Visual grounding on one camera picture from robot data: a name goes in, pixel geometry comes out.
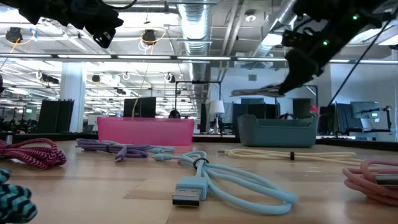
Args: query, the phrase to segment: lamp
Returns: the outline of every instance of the lamp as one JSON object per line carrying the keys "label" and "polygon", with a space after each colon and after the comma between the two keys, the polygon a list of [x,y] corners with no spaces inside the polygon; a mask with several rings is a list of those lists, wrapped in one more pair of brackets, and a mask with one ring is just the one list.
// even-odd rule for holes
{"label": "lamp", "polygon": [[225,113],[224,110],[224,102],[222,100],[214,100],[210,103],[210,114],[216,115],[216,126],[215,126],[215,133],[220,133],[220,127],[218,125],[218,116],[219,114]]}

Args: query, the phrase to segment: person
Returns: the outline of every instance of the person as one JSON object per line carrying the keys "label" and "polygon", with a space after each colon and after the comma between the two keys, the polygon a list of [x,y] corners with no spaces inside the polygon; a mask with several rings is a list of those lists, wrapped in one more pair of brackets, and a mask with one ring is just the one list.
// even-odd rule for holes
{"label": "person", "polygon": [[178,112],[177,110],[172,110],[170,112],[169,118],[177,118],[180,119],[181,118],[181,114],[180,112]]}

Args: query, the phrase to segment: usb-a plug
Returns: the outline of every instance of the usb-a plug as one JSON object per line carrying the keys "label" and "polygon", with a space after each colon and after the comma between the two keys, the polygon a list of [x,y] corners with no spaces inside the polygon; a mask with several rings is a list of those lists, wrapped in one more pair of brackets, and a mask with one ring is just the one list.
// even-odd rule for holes
{"label": "usb-a plug", "polygon": [[207,188],[205,177],[184,177],[175,186],[173,205],[198,207],[207,198]]}

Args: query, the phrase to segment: computer monitor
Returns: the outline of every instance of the computer monitor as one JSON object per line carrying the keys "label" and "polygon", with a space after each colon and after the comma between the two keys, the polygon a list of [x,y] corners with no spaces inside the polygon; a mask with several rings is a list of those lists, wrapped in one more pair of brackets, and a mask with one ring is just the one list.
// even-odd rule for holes
{"label": "computer monitor", "polygon": [[353,118],[380,119],[380,110],[378,102],[351,102]]}

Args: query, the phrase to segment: cable tie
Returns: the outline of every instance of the cable tie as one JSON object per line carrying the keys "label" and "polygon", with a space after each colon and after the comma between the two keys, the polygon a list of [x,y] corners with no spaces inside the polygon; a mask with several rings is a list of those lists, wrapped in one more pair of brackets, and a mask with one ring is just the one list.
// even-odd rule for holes
{"label": "cable tie", "polygon": [[192,165],[193,165],[193,168],[195,168],[195,170],[197,170],[197,169],[198,169],[197,163],[198,163],[200,160],[203,160],[203,161],[205,161],[206,163],[210,163],[210,162],[209,162],[209,160],[207,160],[207,159],[206,159],[206,158],[204,158],[204,157],[201,157],[201,158],[195,159],[195,160],[193,161],[193,163],[192,163]]}

